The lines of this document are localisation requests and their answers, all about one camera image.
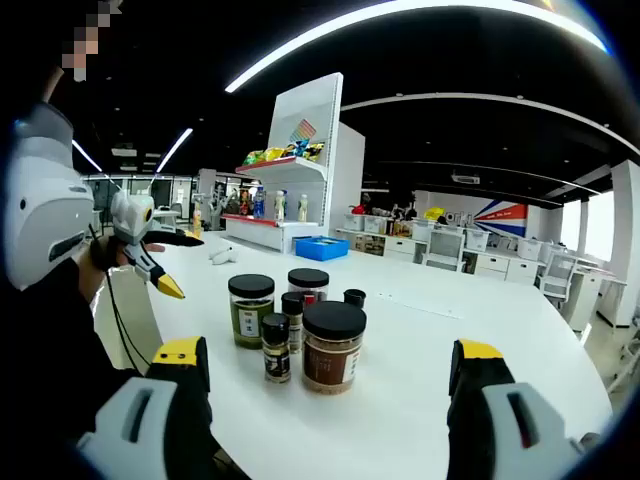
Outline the person's left hand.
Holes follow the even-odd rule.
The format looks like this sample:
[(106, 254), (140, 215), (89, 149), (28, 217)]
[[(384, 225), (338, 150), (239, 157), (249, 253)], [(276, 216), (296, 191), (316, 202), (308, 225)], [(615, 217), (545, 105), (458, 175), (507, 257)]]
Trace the person's left hand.
[(103, 272), (130, 265), (131, 262), (124, 253), (125, 247), (126, 244), (114, 235), (94, 239), (89, 249), (91, 261), (97, 269)]

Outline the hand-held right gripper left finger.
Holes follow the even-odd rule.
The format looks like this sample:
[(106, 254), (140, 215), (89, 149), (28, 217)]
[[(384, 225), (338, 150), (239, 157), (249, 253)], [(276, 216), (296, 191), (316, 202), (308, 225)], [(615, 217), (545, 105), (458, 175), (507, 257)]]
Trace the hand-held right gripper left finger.
[(103, 479), (214, 479), (206, 339), (171, 340), (129, 379), (78, 441)]

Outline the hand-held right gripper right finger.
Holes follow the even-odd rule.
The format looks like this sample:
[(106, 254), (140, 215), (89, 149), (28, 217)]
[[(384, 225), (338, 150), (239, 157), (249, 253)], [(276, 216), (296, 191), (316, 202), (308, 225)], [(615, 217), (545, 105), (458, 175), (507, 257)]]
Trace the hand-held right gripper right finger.
[(489, 344), (454, 342), (448, 394), (449, 479), (561, 479), (585, 453)]

